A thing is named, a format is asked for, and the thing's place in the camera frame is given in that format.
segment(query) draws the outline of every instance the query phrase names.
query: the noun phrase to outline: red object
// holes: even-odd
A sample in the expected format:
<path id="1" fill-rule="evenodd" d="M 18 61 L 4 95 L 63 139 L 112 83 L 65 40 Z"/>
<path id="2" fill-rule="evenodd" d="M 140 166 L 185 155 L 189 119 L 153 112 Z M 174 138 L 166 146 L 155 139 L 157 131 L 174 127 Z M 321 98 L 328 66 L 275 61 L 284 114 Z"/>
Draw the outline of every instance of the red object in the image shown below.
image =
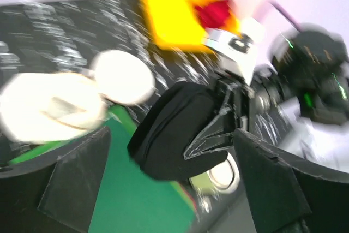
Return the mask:
<path id="1" fill-rule="evenodd" d="M 205 7 L 195 5 L 197 17 L 203 28 L 220 28 L 225 26 L 230 18 L 230 0 L 218 0 L 209 3 Z"/>

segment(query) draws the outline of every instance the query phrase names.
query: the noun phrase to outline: cable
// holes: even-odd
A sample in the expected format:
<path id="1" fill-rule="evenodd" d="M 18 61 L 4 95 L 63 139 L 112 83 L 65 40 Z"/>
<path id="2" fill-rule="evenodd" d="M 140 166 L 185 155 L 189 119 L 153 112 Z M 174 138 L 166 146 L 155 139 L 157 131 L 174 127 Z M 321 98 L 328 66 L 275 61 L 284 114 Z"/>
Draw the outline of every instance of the cable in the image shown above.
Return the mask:
<path id="1" fill-rule="evenodd" d="M 299 24 L 294 20 L 294 18 L 275 0 L 267 0 L 263 2 L 254 12 L 253 18 L 261 23 L 264 17 L 267 15 L 269 8 L 274 7 L 285 19 L 288 20 L 291 25 L 301 32 Z"/>

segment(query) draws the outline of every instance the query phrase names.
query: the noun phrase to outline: marble pattern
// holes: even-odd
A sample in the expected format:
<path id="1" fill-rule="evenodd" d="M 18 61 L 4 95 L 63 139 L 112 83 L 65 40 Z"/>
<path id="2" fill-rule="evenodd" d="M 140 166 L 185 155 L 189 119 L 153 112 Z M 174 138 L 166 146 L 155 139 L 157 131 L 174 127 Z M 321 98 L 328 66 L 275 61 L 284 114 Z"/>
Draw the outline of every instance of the marble pattern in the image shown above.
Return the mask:
<path id="1" fill-rule="evenodd" d="M 92 58 L 104 50 L 123 50 L 137 56 L 149 66 L 157 81 L 156 92 L 148 103 L 128 108 L 137 123 L 175 82 L 209 84 L 216 67 L 214 55 L 163 51 L 153 45 L 138 0 L 76 0 L 0 7 L 0 29 L 0 85 L 16 73 L 83 72 Z M 258 116 L 256 124 L 258 135 L 274 145 L 289 129 L 278 111 Z M 198 199 L 201 210 L 196 224 L 202 224 L 215 206 L 220 206 L 215 213 L 222 213 L 231 197 L 217 194 Z M 201 231 L 193 226 L 191 232 Z"/>

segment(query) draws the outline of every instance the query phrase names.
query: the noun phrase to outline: countertop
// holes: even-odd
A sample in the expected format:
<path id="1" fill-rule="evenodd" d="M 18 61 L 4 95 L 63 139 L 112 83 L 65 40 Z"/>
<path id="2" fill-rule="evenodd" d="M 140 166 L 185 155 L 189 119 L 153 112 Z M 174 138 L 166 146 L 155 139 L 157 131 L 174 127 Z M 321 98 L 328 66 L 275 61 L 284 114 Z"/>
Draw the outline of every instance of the countertop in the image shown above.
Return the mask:
<path id="1" fill-rule="evenodd" d="M 214 55 L 163 51 L 153 45 L 138 0 L 31 2 L 0 7 L 0 29 L 0 85 L 16 73 L 82 72 L 104 50 L 123 50 L 137 56 L 154 73 L 157 91 L 146 104 L 128 108 L 136 123 L 175 82 L 208 84 L 216 67 Z M 257 135 L 274 145 L 290 130 L 278 110 L 258 116 L 256 125 Z M 0 146 L 8 143 L 15 154 L 31 147 L 11 143 L 3 135 L 0 140 Z M 242 183 L 230 195 L 195 197 L 201 208 L 190 233 L 226 232 L 219 226 L 224 224 L 219 218 L 233 221 L 225 217 L 236 213 L 237 203 L 245 199 Z"/>

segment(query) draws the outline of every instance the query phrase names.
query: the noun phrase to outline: green cutting board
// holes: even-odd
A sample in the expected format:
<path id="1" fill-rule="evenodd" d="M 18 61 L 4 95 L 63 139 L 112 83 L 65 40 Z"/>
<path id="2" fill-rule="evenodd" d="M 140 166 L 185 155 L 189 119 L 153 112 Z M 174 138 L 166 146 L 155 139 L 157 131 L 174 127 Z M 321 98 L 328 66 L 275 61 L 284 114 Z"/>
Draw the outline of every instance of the green cutting board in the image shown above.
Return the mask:
<path id="1" fill-rule="evenodd" d="M 129 158 L 133 123 L 121 124 L 126 112 L 115 110 L 105 123 L 112 142 L 89 233 L 187 232 L 193 210 L 169 182 L 152 180 Z"/>

